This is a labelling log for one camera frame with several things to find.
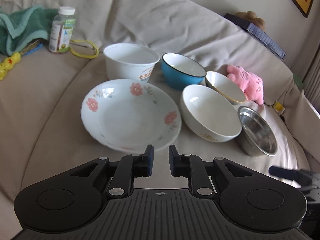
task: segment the brown stuffed toy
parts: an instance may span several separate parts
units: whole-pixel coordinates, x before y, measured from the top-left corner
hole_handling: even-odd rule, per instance
[[[249,22],[252,22],[254,25],[256,25],[259,29],[266,32],[266,22],[264,19],[258,18],[255,12],[248,11],[248,12],[237,12],[237,17],[240,17],[242,19],[245,19]]]

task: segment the blue bowl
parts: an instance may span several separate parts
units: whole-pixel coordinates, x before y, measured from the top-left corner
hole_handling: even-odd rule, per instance
[[[167,84],[181,91],[188,85],[199,84],[206,76],[198,62],[176,53],[163,54],[161,69]]]

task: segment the bowl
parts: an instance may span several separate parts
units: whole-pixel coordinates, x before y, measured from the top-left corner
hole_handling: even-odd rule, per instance
[[[148,47],[131,43],[117,43],[103,50],[107,75],[112,79],[148,81],[159,55]]]
[[[187,126],[207,141],[226,142],[241,132],[237,111],[211,88],[187,86],[180,98],[180,110]]]
[[[206,75],[198,62],[176,53],[163,54],[161,69],[167,84],[180,91],[188,85],[199,84]]]
[[[178,106],[161,89],[146,82],[117,79],[92,89],[81,106],[90,135],[114,150],[143,153],[148,144],[161,150],[181,129]]]
[[[208,71],[205,76],[205,84],[223,95],[233,105],[244,103],[246,100],[242,90],[232,80],[220,73]]]
[[[276,155],[276,137],[267,122],[247,106],[239,107],[238,116],[242,131],[236,141],[242,150],[250,156]]]

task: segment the yellow band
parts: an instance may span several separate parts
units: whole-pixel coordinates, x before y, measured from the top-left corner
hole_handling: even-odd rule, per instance
[[[70,40],[74,43],[82,43],[82,42],[87,42],[89,44],[92,45],[93,49],[94,49],[94,55],[85,55],[85,54],[80,54],[78,52],[76,52],[73,48],[69,48],[70,52],[73,54],[73,55],[76,55],[77,57],[82,57],[82,58],[87,58],[87,59],[93,59],[93,58],[96,58],[98,55],[99,55],[99,49],[98,47],[92,42],[92,41],[86,41],[86,40]]]

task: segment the pink stuffed animal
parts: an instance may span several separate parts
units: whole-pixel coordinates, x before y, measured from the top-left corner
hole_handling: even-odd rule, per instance
[[[240,87],[245,96],[258,105],[263,105],[263,85],[262,78],[245,71],[241,67],[227,66],[228,78]]]

